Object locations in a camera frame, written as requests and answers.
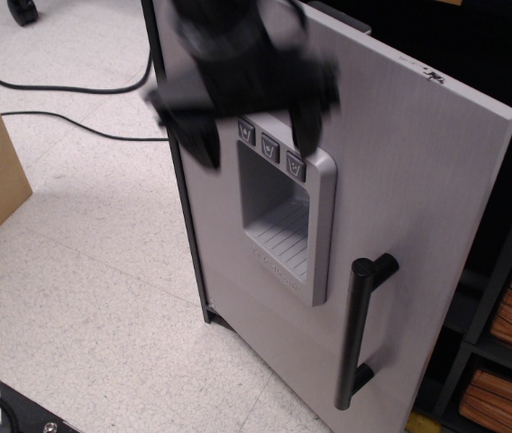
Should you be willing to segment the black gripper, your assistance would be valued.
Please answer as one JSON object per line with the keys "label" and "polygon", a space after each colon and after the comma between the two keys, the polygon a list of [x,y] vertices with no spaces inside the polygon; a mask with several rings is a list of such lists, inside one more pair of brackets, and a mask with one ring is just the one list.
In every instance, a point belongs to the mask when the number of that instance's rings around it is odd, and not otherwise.
{"label": "black gripper", "polygon": [[[145,101],[201,166],[220,169],[214,119],[288,110],[293,142],[303,158],[315,153],[322,112],[339,100],[336,65],[304,45],[277,46],[264,37],[227,60],[196,60],[162,80]],[[318,106],[301,106],[318,104]]]}

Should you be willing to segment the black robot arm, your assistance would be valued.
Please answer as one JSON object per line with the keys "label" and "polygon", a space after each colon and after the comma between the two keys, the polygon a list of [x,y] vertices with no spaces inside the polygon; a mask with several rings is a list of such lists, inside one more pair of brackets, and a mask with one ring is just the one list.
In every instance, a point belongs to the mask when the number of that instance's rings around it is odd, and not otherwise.
{"label": "black robot arm", "polygon": [[296,148],[314,154],[322,115],[339,101],[335,65],[277,47],[255,1],[173,5],[178,38],[196,66],[148,94],[160,124],[202,166],[218,170],[218,119],[286,110]]}

